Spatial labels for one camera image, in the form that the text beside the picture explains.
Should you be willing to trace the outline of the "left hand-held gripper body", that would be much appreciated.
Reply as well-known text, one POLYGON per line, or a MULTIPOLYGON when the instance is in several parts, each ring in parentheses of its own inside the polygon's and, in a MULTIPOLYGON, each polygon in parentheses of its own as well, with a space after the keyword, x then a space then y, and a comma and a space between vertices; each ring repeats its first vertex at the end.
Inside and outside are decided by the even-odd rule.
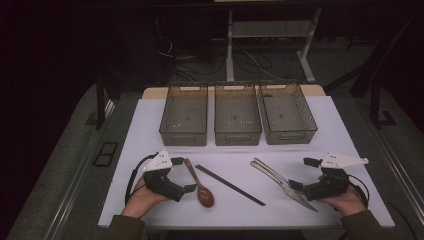
POLYGON ((179 202, 185 193, 183 187, 168 178, 173 166, 168 151, 163 149, 143 167, 144 182, 152 192, 179 202))

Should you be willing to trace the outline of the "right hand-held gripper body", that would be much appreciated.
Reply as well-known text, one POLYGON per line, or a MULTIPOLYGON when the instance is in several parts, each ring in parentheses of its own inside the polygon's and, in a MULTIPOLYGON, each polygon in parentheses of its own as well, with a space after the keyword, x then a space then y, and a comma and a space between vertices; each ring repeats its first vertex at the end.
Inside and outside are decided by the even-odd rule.
POLYGON ((322 171, 323 179, 317 183, 304 185, 303 193, 308 201, 341 195, 350 185, 345 168, 368 163, 367 158, 329 152, 322 158, 322 163, 318 167, 322 171))

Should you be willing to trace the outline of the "brown wooden spoon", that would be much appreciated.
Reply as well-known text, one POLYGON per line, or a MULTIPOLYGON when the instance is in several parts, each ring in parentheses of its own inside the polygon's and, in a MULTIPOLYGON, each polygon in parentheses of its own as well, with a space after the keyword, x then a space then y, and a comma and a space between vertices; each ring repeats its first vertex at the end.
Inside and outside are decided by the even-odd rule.
POLYGON ((212 194, 212 192, 206 188, 205 186, 203 186, 190 162, 190 160, 188 158, 186 158, 184 160, 184 163, 188 169, 188 171, 190 172, 190 174, 192 175, 192 177, 194 178, 195 182, 198 185, 198 200, 200 202, 200 204, 205 207, 205 208, 211 208, 214 205, 214 196, 212 194))

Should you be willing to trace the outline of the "smoky transparent plastic bin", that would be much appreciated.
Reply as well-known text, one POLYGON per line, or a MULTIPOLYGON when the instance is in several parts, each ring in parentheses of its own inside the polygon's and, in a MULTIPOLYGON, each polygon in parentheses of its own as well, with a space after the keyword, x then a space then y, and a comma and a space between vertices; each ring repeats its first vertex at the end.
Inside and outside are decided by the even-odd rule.
POLYGON ((257 97, 269 145, 311 142, 318 127, 299 85, 260 81, 257 97))
POLYGON ((206 146, 208 86, 174 84, 168 88, 159 128, 165 146, 206 146))
POLYGON ((259 144, 262 125, 253 82, 215 84, 214 133, 217 146, 259 144))

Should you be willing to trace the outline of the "person's right hand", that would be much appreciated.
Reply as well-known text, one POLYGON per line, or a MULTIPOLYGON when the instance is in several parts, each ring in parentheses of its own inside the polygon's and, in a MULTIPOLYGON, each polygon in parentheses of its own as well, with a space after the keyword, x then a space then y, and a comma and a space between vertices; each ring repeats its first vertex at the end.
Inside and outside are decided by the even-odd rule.
POLYGON ((349 186, 346 192, 341 195, 322 198, 321 202, 332 206, 343 217, 354 215, 366 210, 359 193, 352 186, 349 186))

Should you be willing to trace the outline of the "person's left hand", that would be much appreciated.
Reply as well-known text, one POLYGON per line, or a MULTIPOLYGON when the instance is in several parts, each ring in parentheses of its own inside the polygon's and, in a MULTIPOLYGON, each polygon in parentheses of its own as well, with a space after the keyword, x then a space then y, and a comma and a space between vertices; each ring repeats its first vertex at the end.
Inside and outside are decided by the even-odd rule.
POLYGON ((154 193, 145 187, 141 177, 134 187, 134 191, 121 212, 122 216, 141 219, 157 204, 167 201, 165 196, 154 193))

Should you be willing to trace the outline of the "white table cover sheet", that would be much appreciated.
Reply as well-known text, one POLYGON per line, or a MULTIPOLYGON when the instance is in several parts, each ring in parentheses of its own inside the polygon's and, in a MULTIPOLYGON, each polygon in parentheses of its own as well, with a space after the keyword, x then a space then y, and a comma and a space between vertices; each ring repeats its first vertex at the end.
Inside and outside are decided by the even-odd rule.
MULTIPOLYGON (((180 202, 166 201, 154 207, 143 219, 151 229, 272 229, 340 227, 339 213, 319 201, 310 202, 318 212, 288 197, 281 187, 250 165, 258 158, 286 179, 305 185, 317 182, 321 170, 303 164, 304 157, 324 158, 328 152, 359 156, 344 123, 329 96, 307 97, 318 131, 309 144, 268 145, 262 134, 258 146, 216 146, 213 126, 208 129, 204 147, 165 147, 159 134, 164 99, 141 99, 122 149, 118 165, 98 225, 109 226, 113 215, 124 207, 124 196, 131 172, 141 159, 166 148, 171 157, 189 158, 265 203, 252 201, 196 169, 196 173, 215 198, 204 208, 195 192, 180 202)), ((393 227, 392 220, 373 181, 363 165, 346 171, 362 180, 370 191, 369 209, 380 225, 393 227)))

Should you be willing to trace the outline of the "black metal stand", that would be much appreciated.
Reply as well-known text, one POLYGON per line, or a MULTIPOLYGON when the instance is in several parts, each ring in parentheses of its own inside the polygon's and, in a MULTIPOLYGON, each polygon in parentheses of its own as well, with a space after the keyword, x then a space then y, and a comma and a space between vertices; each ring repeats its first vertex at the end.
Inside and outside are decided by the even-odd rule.
POLYGON ((424 133, 424 7, 379 41, 351 89, 359 98, 371 89, 370 118, 377 128, 393 122, 387 114, 379 119, 382 88, 424 133))

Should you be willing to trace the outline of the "black floor socket frame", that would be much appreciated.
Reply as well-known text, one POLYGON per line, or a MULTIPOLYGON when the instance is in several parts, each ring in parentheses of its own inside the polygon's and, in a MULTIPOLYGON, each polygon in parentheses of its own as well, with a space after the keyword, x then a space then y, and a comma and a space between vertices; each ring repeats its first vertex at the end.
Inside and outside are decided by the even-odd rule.
POLYGON ((108 167, 111 165, 118 147, 118 142, 103 142, 92 165, 95 167, 108 167))

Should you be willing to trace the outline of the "metal floor rail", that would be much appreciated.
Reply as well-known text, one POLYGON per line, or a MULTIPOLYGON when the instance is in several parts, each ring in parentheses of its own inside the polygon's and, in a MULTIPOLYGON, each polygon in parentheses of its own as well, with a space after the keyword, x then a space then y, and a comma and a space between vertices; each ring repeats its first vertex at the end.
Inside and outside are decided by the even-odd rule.
POLYGON ((399 156, 395 153, 394 149, 383 134, 382 130, 375 126, 375 124, 369 119, 368 114, 366 112, 362 111, 361 115, 364 118, 368 128, 373 133, 380 148, 382 149, 387 164, 392 170, 396 180, 402 188, 402 191, 405 193, 415 214, 418 216, 418 218, 424 225, 424 197, 421 195, 416 185, 413 183, 412 178, 405 170, 399 156))
POLYGON ((54 215, 43 240, 59 240, 61 232, 66 225, 70 213, 72 212, 74 203, 82 189, 83 181, 87 176, 89 166, 94 159, 95 151, 100 145, 100 140, 104 135, 105 127, 109 123, 110 116, 113 114, 114 109, 115 103, 112 100, 108 100, 106 105, 99 109, 99 112, 105 117, 104 123, 100 127, 95 128, 93 135, 85 146, 82 160, 65 192, 63 199, 60 201, 59 208, 54 215))

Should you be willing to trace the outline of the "white metal desk frame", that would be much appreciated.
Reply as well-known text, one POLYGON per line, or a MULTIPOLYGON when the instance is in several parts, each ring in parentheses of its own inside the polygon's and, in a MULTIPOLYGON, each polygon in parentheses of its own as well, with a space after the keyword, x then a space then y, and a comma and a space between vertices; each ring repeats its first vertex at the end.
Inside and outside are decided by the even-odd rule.
POLYGON ((316 79, 308 63, 308 52, 318 26, 322 9, 314 10, 309 20, 271 20, 271 21, 235 21, 234 12, 228 12, 227 24, 227 53, 226 77, 234 81, 233 43, 242 38, 303 38, 303 46, 296 51, 297 59, 308 83, 315 83, 316 79))

